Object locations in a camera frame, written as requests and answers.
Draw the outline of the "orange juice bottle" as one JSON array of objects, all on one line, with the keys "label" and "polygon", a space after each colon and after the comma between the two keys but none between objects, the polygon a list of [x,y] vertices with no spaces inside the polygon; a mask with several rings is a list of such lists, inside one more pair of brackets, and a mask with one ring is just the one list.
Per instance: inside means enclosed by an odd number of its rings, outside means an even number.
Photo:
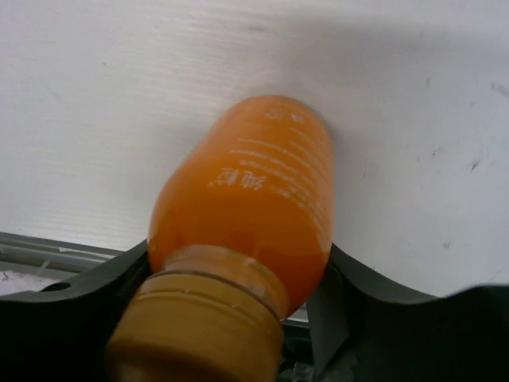
[{"label": "orange juice bottle", "polygon": [[150,276],[105,349],[113,381],[274,381],[282,322],[311,296],[332,246],[332,143],[294,99],[245,99],[166,182]]}]

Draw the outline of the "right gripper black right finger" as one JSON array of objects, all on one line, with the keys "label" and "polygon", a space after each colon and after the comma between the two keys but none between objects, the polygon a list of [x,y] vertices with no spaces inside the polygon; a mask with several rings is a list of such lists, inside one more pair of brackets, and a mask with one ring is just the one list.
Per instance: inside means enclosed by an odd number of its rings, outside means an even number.
[{"label": "right gripper black right finger", "polygon": [[505,381],[508,289],[437,298],[338,247],[307,303],[318,381]]}]

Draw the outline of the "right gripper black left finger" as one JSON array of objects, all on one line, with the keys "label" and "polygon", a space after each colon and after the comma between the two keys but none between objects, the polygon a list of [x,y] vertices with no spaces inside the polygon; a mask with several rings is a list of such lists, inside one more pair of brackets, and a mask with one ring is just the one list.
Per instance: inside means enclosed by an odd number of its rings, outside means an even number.
[{"label": "right gripper black left finger", "polygon": [[2,381],[106,381],[105,346],[150,275],[142,241],[35,292],[1,298]]}]

